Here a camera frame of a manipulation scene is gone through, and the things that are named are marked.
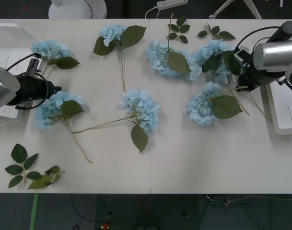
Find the white lamp base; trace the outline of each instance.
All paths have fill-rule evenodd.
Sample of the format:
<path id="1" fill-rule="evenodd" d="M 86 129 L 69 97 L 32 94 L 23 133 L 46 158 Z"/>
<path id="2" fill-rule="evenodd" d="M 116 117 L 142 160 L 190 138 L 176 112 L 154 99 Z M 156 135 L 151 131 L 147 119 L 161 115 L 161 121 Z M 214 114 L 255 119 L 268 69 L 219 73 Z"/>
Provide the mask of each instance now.
<path id="1" fill-rule="evenodd" d="M 62 1 L 59 7 L 51 4 L 49 19 L 103 19 L 107 16 L 104 0 L 87 0 L 93 10 L 91 14 L 88 4 L 84 0 Z"/>

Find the power strip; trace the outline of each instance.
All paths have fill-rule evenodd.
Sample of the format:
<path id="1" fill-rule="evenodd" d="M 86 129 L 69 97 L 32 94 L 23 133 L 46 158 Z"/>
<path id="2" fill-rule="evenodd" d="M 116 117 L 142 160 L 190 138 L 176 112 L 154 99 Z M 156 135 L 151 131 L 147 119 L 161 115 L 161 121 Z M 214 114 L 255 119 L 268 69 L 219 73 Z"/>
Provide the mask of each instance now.
<path id="1" fill-rule="evenodd" d="M 158 10 L 165 10 L 169 8 L 173 8 L 176 6 L 185 5 L 188 3 L 188 0 L 166 0 L 166 1 L 158 1 L 156 3 L 156 7 Z"/>

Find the green tape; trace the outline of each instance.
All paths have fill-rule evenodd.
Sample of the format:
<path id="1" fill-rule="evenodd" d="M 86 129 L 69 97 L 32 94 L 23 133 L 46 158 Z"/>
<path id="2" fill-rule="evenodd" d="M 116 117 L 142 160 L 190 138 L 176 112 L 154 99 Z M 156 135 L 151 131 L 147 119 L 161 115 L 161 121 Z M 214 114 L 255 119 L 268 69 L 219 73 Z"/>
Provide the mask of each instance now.
<path id="1" fill-rule="evenodd" d="M 36 209 L 37 209 L 37 200 L 38 200 L 38 193 L 35 193 L 34 200 L 33 200 L 32 213 L 31 213 L 30 230 L 34 230 L 35 216 L 36 216 Z"/>

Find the red object on floor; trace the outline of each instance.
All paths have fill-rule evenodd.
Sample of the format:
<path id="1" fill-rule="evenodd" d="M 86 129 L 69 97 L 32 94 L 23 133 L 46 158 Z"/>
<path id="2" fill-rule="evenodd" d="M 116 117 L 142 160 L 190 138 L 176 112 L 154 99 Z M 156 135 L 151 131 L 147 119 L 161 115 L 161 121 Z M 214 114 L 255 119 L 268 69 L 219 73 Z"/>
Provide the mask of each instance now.
<path id="1" fill-rule="evenodd" d="M 108 224 L 104 224 L 104 225 L 101 226 L 101 229 L 104 229 L 104 230 L 109 229 L 109 225 Z"/>

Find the dark floor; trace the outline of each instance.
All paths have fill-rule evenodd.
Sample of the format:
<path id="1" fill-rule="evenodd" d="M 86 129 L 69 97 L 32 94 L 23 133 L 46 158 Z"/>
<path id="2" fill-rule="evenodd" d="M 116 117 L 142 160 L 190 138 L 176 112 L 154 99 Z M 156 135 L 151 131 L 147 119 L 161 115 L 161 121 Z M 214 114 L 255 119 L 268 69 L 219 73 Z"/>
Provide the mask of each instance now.
<path id="1" fill-rule="evenodd" d="M 159 18 L 175 18 L 185 15 L 188 18 L 208 18 L 226 0 L 189 0 L 187 5 L 160 12 Z M 107 18 L 144 18 L 145 13 L 156 6 L 158 0 L 105 0 Z M 263 19 L 292 19 L 292 0 L 284 0 L 283 8 L 278 0 L 254 0 Z M 0 18 L 48 18 L 50 0 L 0 0 Z M 148 14 L 155 18 L 157 10 Z M 235 0 L 217 18 L 253 19 L 254 16 L 242 0 Z"/>
<path id="2" fill-rule="evenodd" d="M 223 207 L 226 198 L 242 196 L 216 198 L 213 205 L 207 205 L 199 226 L 207 200 L 198 201 L 197 195 L 73 195 L 78 212 L 96 220 L 91 223 L 76 214 L 70 195 L 39 194 L 34 229 L 100 230 L 108 222 L 110 230 L 154 230 L 151 226 L 162 230 L 292 230 L 292 200 L 251 197 Z M 0 230 L 28 230 L 33 197 L 0 194 Z"/>

